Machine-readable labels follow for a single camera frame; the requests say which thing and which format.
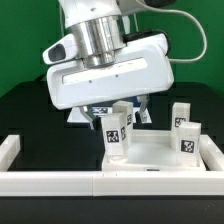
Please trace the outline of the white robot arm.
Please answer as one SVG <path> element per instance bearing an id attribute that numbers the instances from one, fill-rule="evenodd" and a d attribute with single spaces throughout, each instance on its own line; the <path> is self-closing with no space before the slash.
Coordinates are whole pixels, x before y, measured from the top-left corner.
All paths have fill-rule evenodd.
<path id="1" fill-rule="evenodd" d="M 47 84 L 58 109 L 79 109 L 89 122 L 93 104 L 164 91 L 174 82 L 163 34 L 127 40 L 121 17 L 127 0 L 58 0 L 69 34 L 46 49 Z"/>

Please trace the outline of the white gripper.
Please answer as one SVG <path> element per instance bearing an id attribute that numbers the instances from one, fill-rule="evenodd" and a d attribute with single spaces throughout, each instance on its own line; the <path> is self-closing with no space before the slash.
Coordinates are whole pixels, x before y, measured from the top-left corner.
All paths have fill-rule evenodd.
<path id="1" fill-rule="evenodd" d="M 138 96 L 136 121 L 146 123 L 145 94 L 165 91 L 174 82 L 167 50 L 167 38 L 157 34 L 129 42 L 110 66 L 88 69 L 78 60 L 54 65 L 47 72 L 52 103 L 58 109 L 80 107 L 94 130 L 95 115 L 87 105 Z"/>

